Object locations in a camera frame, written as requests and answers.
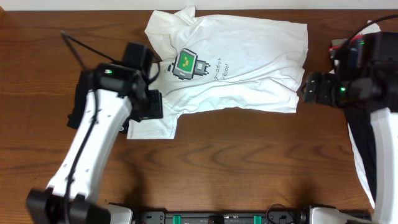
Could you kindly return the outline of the white t-shirt with robot print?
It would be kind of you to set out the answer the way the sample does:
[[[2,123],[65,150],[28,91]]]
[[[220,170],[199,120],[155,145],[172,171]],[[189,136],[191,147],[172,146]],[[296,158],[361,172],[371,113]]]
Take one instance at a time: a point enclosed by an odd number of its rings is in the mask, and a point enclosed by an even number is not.
[[[145,29],[160,63],[150,88],[163,117],[131,121],[128,139],[172,139],[183,114],[242,108],[294,113],[308,52],[306,24],[252,17],[198,17],[195,7],[154,11]]]

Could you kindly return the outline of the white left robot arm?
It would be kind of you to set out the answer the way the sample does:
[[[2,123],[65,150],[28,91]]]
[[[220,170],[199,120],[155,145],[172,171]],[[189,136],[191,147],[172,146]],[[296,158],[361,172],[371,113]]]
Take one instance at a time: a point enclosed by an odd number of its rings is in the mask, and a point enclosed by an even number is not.
[[[85,107],[70,149],[45,190],[31,189],[25,205],[34,223],[132,223],[133,212],[122,205],[97,205],[100,183],[122,125],[163,117],[162,95],[150,90],[160,59],[146,45],[128,43],[123,58],[110,58],[89,69],[72,46],[82,42],[65,31],[62,39],[81,71],[87,89]]]

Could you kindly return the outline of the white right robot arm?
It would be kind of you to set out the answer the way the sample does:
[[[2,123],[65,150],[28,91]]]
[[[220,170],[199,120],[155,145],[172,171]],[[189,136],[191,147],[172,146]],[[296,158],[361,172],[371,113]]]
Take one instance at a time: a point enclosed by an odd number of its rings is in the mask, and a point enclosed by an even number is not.
[[[300,91],[305,103],[344,111],[374,213],[358,218],[317,205],[304,223],[397,223],[397,33],[363,30],[333,45],[333,71],[310,72]]]

